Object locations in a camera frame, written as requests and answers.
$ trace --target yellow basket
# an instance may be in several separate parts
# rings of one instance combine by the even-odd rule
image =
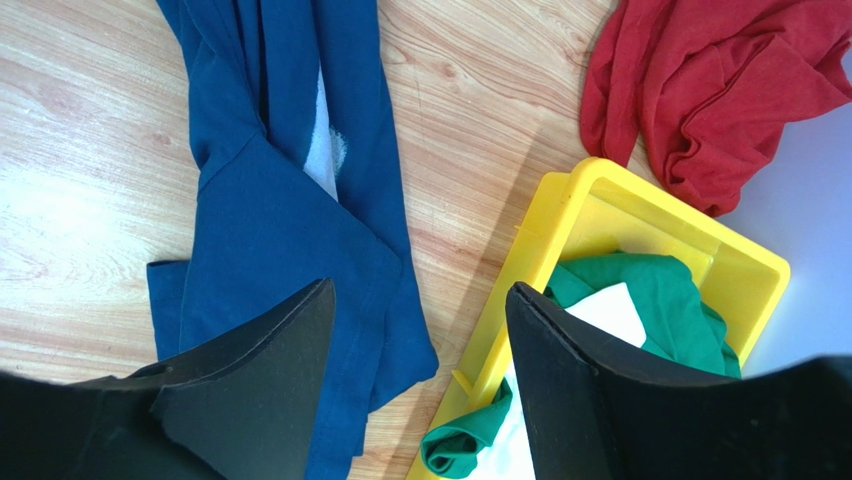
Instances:
[[[692,271],[705,303],[728,324],[740,364],[790,282],[783,258],[615,163],[589,158],[572,173],[544,176],[518,229],[470,343],[430,429],[494,398],[512,353],[506,295],[517,281],[538,291],[560,260],[611,253],[671,255]],[[437,479],[418,454],[407,480]]]

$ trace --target blue fabric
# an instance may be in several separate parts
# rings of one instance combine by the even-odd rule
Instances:
[[[197,346],[331,277],[337,315],[306,477],[346,478],[368,412],[437,369],[411,261],[376,4],[159,3],[183,48],[201,178],[192,259],[148,269],[158,355]],[[320,105],[334,133],[320,137],[338,140],[339,203],[303,171]]]

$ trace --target red cloth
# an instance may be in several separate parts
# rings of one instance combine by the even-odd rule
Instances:
[[[622,0],[589,64],[583,144],[626,165],[641,128],[672,194],[727,213],[786,122],[852,100],[850,36],[852,0]]]

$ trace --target wooden table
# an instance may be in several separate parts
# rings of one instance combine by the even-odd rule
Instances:
[[[586,156],[580,86],[615,3],[381,0],[423,306],[441,370],[370,417],[351,478],[401,478],[541,176]],[[186,72],[154,0],[0,5],[0,368],[156,360],[145,264],[191,252]],[[631,169],[650,177],[642,150]]]

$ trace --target green cloth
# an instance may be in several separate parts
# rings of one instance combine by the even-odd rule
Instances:
[[[491,405],[435,428],[420,442],[426,468],[444,478],[466,478],[476,468],[476,454],[494,443],[494,437],[512,403],[512,389],[500,384]]]
[[[642,349],[717,375],[740,378],[728,326],[701,301],[692,273],[663,255],[614,253],[560,262],[545,295],[568,308],[598,290],[626,283],[648,338]]]

